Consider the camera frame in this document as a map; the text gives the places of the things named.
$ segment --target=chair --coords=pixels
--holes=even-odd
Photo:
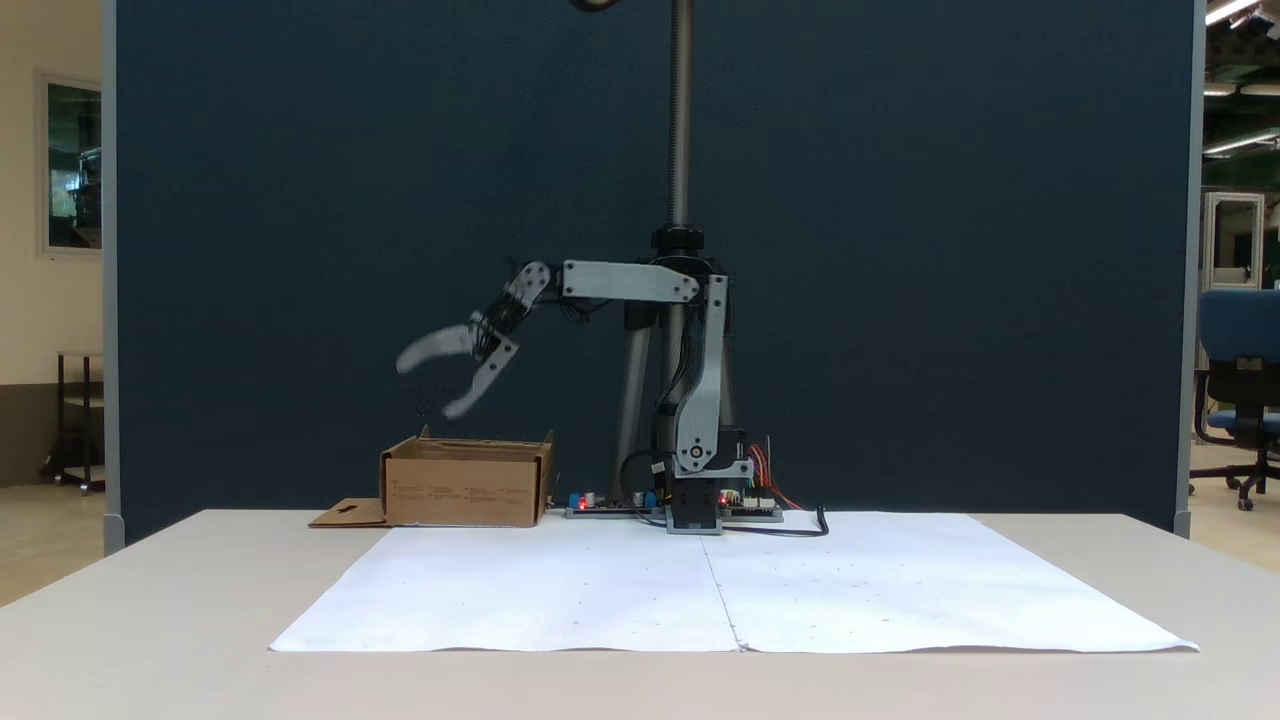
[[[1280,290],[1211,290],[1201,296],[1199,334],[1208,355],[1208,370],[1196,372],[1196,434],[1213,445],[1231,445],[1257,452],[1253,465],[1192,470],[1196,478],[1226,478],[1240,491],[1236,507],[1253,510],[1249,491],[1266,495],[1267,478],[1280,468],[1267,462],[1267,448],[1280,438]],[[1231,438],[1204,432],[1204,397],[1235,405],[1208,416],[1211,428]],[[1238,479],[1245,477],[1243,483]]]

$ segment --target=window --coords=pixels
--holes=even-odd
[[[36,219],[44,255],[102,249],[102,94],[97,83],[36,76]]]

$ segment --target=table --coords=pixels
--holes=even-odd
[[[0,717],[664,719],[645,687],[672,716],[1280,714],[1280,575],[1128,518],[974,515],[1201,653],[273,653],[385,533],[306,528],[315,515],[205,511],[0,609]]]

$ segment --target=cardboard box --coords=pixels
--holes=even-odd
[[[312,528],[468,525],[531,528],[552,492],[554,433],[543,442],[438,439],[383,452],[380,497],[347,498]]]

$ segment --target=dark blue backdrop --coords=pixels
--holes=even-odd
[[[120,3],[129,539],[375,493],[379,450],[470,370],[406,382],[393,359],[488,302],[506,255],[648,254],[668,17]],[[692,217],[737,283],[741,420],[794,498],[1170,527],[1194,19],[1192,0],[700,3]],[[562,487],[603,488],[617,310],[520,338],[500,387],[434,430],[554,428]]]

